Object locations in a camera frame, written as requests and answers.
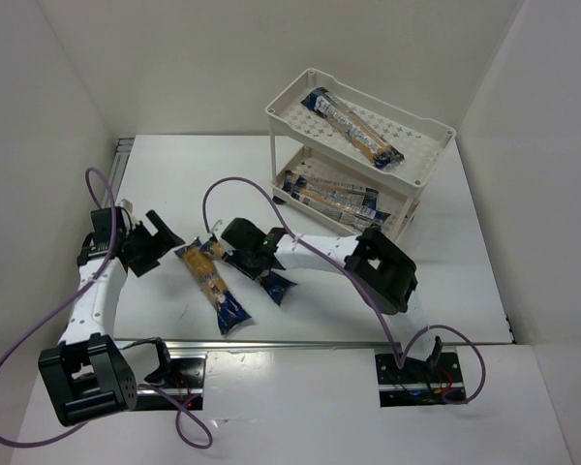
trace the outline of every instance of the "lower tray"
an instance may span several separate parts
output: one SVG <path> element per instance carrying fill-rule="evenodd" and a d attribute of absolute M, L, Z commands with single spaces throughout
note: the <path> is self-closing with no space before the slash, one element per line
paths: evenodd
<path fill-rule="evenodd" d="M 412 203 L 409 211 L 405 215 L 402 228 L 396 232 L 394 225 L 407 198 L 399 193 L 390 191 L 384 186 L 375 185 L 374 181 L 370 181 L 369 179 L 362 177 L 360 174 L 353 172 L 345 165 L 337 164 L 330 158 L 320 154 L 318 151 L 304 146 L 299 149 L 294 157 L 290 159 L 290 161 L 277 175 L 276 182 L 272 184 L 273 195 L 274 197 L 287 202 L 288 205 L 291 205 L 304 212 L 305 214 L 317 220 L 319 223 L 340 235 L 353 235 L 361 233 L 361 231 L 353 228 L 352 226 L 344 225 L 335 220 L 332 220 L 319 211 L 291 197 L 291 195 L 282 189 L 286 170 L 290 170 L 305 176 L 319 177 L 331 181 L 350 183 L 377 189 L 379 191 L 379 196 L 377 198 L 377 209 L 391 215 L 383 224 L 382 232 L 392 241 L 398 239 L 404 232 L 407 225 L 413 219 L 415 209 L 418 205 L 418 201 L 414 201 Z"/>

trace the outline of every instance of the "white backdrop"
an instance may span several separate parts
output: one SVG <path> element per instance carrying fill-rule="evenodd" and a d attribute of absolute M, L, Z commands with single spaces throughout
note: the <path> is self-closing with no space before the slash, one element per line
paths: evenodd
<path fill-rule="evenodd" d="M 320 68 L 456 126 L 519 0 L 40 0 L 116 136 L 263 133 Z"/>
<path fill-rule="evenodd" d="M 581 464 L 581 0 L 528 0 L 459 132 L 500 294 Z"/>
<path fill-rule="evenodd" d="M 0 353 L 76 288 L 92 206 L 84 168 L 107 171 L 111 153 L 108 131 L 39 6 L 0 0 Z M 56 342 L 48 334 L 22 346 L 0 375 L 0 433 L 10 438 L 39 350 Z M 0 446 L 0 465 L 11 452 Z"/>

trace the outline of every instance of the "white tabletop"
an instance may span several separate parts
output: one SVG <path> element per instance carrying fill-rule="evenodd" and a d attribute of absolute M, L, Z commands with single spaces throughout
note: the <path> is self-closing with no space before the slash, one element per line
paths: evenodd
<path fill-rule="evenodd" d="M 51 446 L 16 449 L 11 465 L 570 464 L 532 348 L 481 351 L 488 378 L 472 404 L 398 408 L 379 407 L 371 350 L 211 353 L 197 412 L 212 431 L 211 449 L 184 445 L 175 413 L 138 412 L 96 419 Z M 469 348 L 458 352 L 471 389 L 477 360 Z M 182 424 L 201 440 L 190 420 Z M 62 430 L 38 378 L 19 440 Z"/>
<path fill-rule="evenodd" d="M 279 167 L 296 152 L 291 139 L 277 141 Z M 118 199 L 142 218 L 155 209 L 186 241 L 204 233 L 201 200 L 217 179 L 249 177 L 269 191 L 269 137 L 138 136 Z M 334 235 L 284 205 L 297 232 Z M 264 231 L 278 226 L 267 202 L 250 186 L 227 183 L 210 197 L 211 223 L 245 217 Z M 428 323 L 455 326 L 481 343 L 510 343 L 505 312 L 457 148 L 445 154 L 400 244 L 417 263 L 419 296 Z M 114 336 L 135 339 L 220 341 L 215 311 L 185 265 L 173 254 L 141 278 L 130 274 L 120 296 Z M 238 271 L 218 269 L 254 324 L 232 341 L 381 342 L 377 320 L 342 276 L 311 270 L 282 272 L 299 283 L 277 307 Z M 396 317 L 389 317 L 394 326 Z M 442 334 L 446 342 L 456 337 Z"/>

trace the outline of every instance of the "purple cable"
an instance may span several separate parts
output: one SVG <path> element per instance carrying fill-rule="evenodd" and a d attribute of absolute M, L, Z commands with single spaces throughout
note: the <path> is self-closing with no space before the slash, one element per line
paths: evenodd
<path fill-rule="evenodd" d="M 104 187 L 106 189 L 107 195 L 108 195 L 109 200 L 110 200 L 112 223 L 111 223 L 111 230 L 110 230 L 109 249 L 111 250 L 114 247 L 114 243 L 116 241 L 116 207 L 114 206 L 114 204 L 115 204 L 114 195 L 112 194 L 111 187 L 109 186 L 109 182 L 107 181 L 107 178 L 104 176 L 104 174 L 96 168 L 89 168 L 88 170 L 86 170 L 86 186 L 88 186 L 90 196 L 93 198 L 93 201 L 95 202 L 95 204 L 99 205 L 99 201 L 97 200 L 97 197 L 95 196 L 95 193 L 92 191 L 92 188 L 90 186 L 89 177 L 90 177 L 91 172 L 94 172 L 95 174 L 97 174 L 97 176 L 99 176 L 99 178 L 101 179 L 101 181 L 104 184 Z M 13 352 L 15 352 L 17 350 L 17 348 L 21 344 L 23 344 L 24 341 L 26 339 L 28 339 L 35 331 L 37 331 L 41 326 L 43 326 L 49 320 L 54 318 L 60 312 L 62 312 L 66 308 L 69 308 L 69 306 L 71 304 L 73 304 L 78 298 L 80 298 L 82 295 L 84 295 L 84 293 L 86 293 L 86 291 L 88 291 L 90 289 L 90 287 L 94 284 L 95 280 L 97 280 L 99 278 L 99 276 L 101 276 L 102 273 L 106 270 L 107 265 L 109 264 L 109 258 L 110 258 L 110 256 L 106 255 L 106 257 L 104 258 L 104 261 L 101 263 L 101 266 L 95 272 L 95 274 L 93 275 L 93 277 L 90 281 L 88 281 L 81 288 L 79 288 L 73 295 L 71 295 L 71 297 L 69 297 L 67 300 L 62 302 L 60 305 L 58 305 L 56 308 L 54 308 L 51 312 L 49 312 L 47 315 L 45 315 L 40 321 L 38 321 L 37 323 L 32 325 L 32 327 L 30 327 L 30 329 L 28 329 L 26 332 L 24 332 L 13 343 L 13 345 L 11 347 L 9 347 L 3 355 L 0 356 L 0 368 L 2 368 L 2 365 L 4 365 L 4 363 L 13 354 Z M 2 444 L 4 446 L 11 447 L 11 448 L 19 448 L 19 449 L 39 448 L 41 446 L 47 446 L 48 444 L 52 444 L 52 443 L 55 443 L 57 441 L 60 441 L 61 439 L 66 438 L 67 436 L 71 436 L 76 431 L 79 431 L 79 429 L 81 429 L 85 424 L 86 423 L 79 424 L 78 426 L 75 426 L 75 427 L 71 428 L 70 430 L 65 431 L 64 433 L 59 434 L 58 436 L 54 436 L 53 438 L 45 439 L 44 441 L 37 441 L 34 443 L 19 443 L 17 441 L 11 441 L 10 439 L 7 439 L 7 438 L 0 436 L 0 444 Z"/>
<path fill-rule="evenodd" d="M 187 408 L 187 405 L 194 400 L 195 398 L 197 398 L 200 394 L 193 394 L 190 395 L 187 400 L 184 403 L 180 403 L 178 401 L 176 401 L 170 394 L 164 392 L 163 390 L 159 389 L 158 387 L 154 387 L 151 385 L 147 385 L 145 383 L 141 383 L 139 385 L 141 388 L 145 388 L 145 389 L 152 389 L 155 392 L 157 392 L 159 395 L 161 395 L 162 397 L 164 397 L 170 404 L 172 404 L 174 407 L 176 407 L 178 409 L 178 411 L 176 412 L 176 420 L 174 421 L 174 426 L 176 426 L 176 432 L 178 433 L 179 437 L 181 438 L 181 440 L 187 444 L 188 446 L 191 446 L 195 449 L 209 449 L 211 446 L 213 446 L 213 435 L 211 434 L 211 431 L 209 430 L 209 428 L 206 427 L 206 425 L 202 422 L 202 420 L 198 417 L 196 417 L 192 412 L 190 412 Z M 192 419 L 194 421 L 195 424 L 197 424 L 202 431 L 204 431 L 204 433 L 206 434 L 206 437 L 208 438 L 208 443 L 206 444 L 198 444 L 195 443 L 193 441 L 190 441 L 184 434 L 183 431 L 181 431 L 181 414 L 185 414 L 187 415 L 190 419 Z"/>
<path fill-rule="evenodd" d="M 459 330 L 454 329 L 453 327 L 448 326 L 448 325 L 429 325 L 429 326 L 421 329 L 420 331 L 418 331 L 417 334 L 411 338 L 411 340 L 409 341 L 409 344 L 407 344 L 407 348 L 405 349 L 405 351 L 402 354 L 400 354 L 400 350 L 399 350 L 400 344 L 398 342 L 396 342 L 396 340 L 394 339 L 394 336 L 392 335 L 391 330 L 389 329 L 389 326 L 387 325 L 387 321 L 385 320 L 381 311 L 379 310 L 379 305 L 370 296 L 370 294 L 368 293 L 366 288 L 363 286 L 363 284 L 357 278 L 355 278 L 351 273 L 346 271 L 344 269 L 344 267 L 341 266 L 339 263 L 337 263 L 335 260 L 327 257 L 326 254 L 321 252 L 316 247 L 305 242 L 301 238 L 298 238 L 295 235 L 295 233 L 291 230 L 291 228 L 289 227 L 287 222 L 284 220 L 277 205 L 269 197 L 269 195 L 264 191 L 264 189 L 262 189 L 256 182 L 251 181 L 250 179 L 247 179 L 245 177 L 240 177 L 240 176 L 224 177 L 222 179 L 215 181 L 206 190 L 206 193 L 204 194 L 204 198 L 202 199 L 202 219 L 204 220 L 204 227 L 206 228 L 206 231 L 208 233 L 210 233 L 210 227 L 209 227 L 208 218 L 206 216 L 206 201 L 208 200 L 208 197 L 211 194 L 211 191 L 213 191 L 213 189 L 215 189 L 220 184 L 222 184 L 224 182 L 228 182 L 228 181 L 245 182 L 247 184 L 250 184 L 255 189 L 257 189 L 267 199 L 267 201 L 271 205 L 271 208 L 273 208 L 275 215 L 278 217 L 280 224 L 282 225 L 282 227 L 285 229 L 285 231 L 287 232 L 287 234 L 290 237 L 295 239 L 299 244 L 303 245 L 310 252 L 318 255 L 323 260 L 325 260 L 326 262 L 328 262 L 329 264 L 334 266 L 338 271 L 340 271 L 344 276 L 346 276 L 352 282 L 353 286 L 357 289 L 359 294 L 363 297 L 363 299 L 366 302 L 368 302 L 368 305 L 375 312 L 375 315 L 377 316 L 377 319 L 379 320 L 379 323 L 381 324 L 383 332 L 385 333 L 385 337 L 387 338 L 387 342 L 389 343 L 389 346 L 391 347 L 392 353 L 394 355 L 394 359 L 396 360 L 396 366 L 398 366 L 398 369 L 402 369 L 403 366 L 405 365 L 405 360 L 407 359 L 407 355 L 409 354 L 409 351 L 411 350 L 413 344 L 415 344 L 417 339 L 419 339 L 423 334 L 430 331 L 431 329 L 444 329 L 446 331 L 449 331 L 449 332 L 456 334 L 458 337 L 463 339 L 463 341 L 465 341 L 472 348 L 472 350 L 475 352 L 475 354 L 477 355 L 477 359 L 480 363 L 480 368 L 481 368 L 480 382 L 477 386 L 477 389 L 474 391 L 474 393 L 472 395 L 470 395 L 469 397 L 467 397 L 467 399 L 465 399 L 465 400 L 450 400 L 447 398 L 447 394 L 450 395 L 452 392 L 454 392 L 456 390 L 461 390 L 460 388 L 451 389 L 451 390 L 448 390 L 447 392 L 444 392 L 442 394 L 442 400 L 446 404 L 467 404 L 479 396 L 480 392 L 484 388 L 484 384 L 486 383 L 486 364 L 484 363 L 484 358 L 482 357 L 482 354 L 478 350 L 477 346 L 467 336 L 465 336 Z"/>

